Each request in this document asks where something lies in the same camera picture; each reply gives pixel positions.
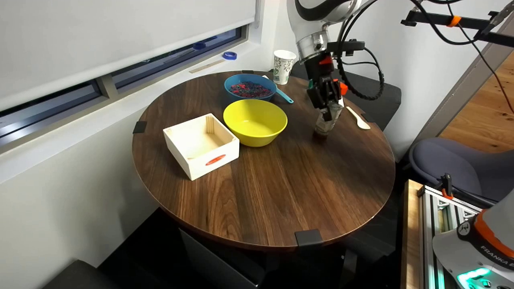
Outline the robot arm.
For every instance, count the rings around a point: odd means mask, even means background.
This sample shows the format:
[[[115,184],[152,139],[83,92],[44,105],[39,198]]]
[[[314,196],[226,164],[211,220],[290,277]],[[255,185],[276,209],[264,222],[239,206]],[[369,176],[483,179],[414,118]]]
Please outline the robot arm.
[[[340,110],[340,82],[332,78],[333,57],[361,49],[354,41],[327,41],[325,28],[346,25],[375,0],[285,0],[300,63],[306,71],[306,94],[319,111],[322,123],[337,119]]]

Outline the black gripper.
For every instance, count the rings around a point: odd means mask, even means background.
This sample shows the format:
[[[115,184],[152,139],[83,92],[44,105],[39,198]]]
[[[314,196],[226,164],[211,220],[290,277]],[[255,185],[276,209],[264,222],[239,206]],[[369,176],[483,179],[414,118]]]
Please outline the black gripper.
[[[319,110],[319,116],[324,123],[332,121],[329,105],[337,103],[335,106],[335,121],[340,118],[345,110],[345,102],[340,98],[338,81],[332,78],[333,66],[329,53],[319,53],[304,62],[304,70],[308,76],[306,94],[311,100],[311,105]]]

